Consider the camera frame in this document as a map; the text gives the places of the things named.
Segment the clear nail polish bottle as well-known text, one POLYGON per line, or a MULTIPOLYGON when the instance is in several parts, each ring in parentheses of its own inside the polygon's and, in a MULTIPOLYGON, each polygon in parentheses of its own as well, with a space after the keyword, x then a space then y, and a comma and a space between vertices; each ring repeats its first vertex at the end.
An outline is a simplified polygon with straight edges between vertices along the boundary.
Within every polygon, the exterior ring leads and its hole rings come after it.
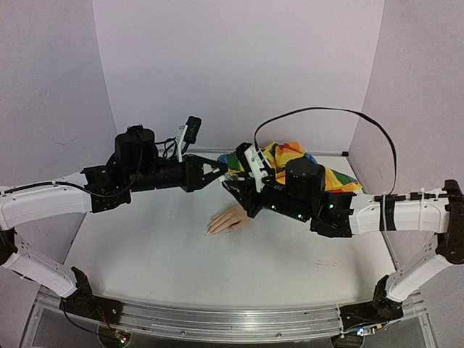
POLYGON ((241 181, 243 178, 237 173, 225 173, 224 174, 225 181, 241 181))

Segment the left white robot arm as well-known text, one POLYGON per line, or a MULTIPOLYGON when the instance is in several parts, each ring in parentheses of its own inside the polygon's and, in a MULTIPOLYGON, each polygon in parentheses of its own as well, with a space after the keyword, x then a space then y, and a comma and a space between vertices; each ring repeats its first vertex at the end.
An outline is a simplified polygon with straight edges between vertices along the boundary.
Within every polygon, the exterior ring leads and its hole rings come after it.
POLYGON ((182 149, 161 157, 155 134, 142 125, 117 135, 105 165, 87 167, 52 181, 1 189, 1 266, 46 287, 61 299, 60 310, 82 318, 118 324, 122 302, 94 294, 87 275, 33 250, 17 225, 58 215, 113 210, 131 203, 134 192, 181 188, 201 190, 228 170, 227 165, 182 149))

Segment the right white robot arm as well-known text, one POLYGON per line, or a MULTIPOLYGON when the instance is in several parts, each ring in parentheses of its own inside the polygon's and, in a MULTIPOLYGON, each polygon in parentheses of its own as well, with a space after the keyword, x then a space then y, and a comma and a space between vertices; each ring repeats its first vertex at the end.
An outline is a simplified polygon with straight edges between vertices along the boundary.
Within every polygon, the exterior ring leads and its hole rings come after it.
POLYGON ((399 270, 385 275, 372 300, 340 307, 344 332, 385 324, 403 316, 402 303, 444 269, 463 264, 463 193, 455 180, 432 192, 367 195, 325 190, 326 170, 307 158, 291 160, 285 182, 278 183, 260 165, 244 176, 230 175, 223 187, 250 218, 265 208, 300 222, 328 238, 372 232, 425 231, 433 237, 399 270))

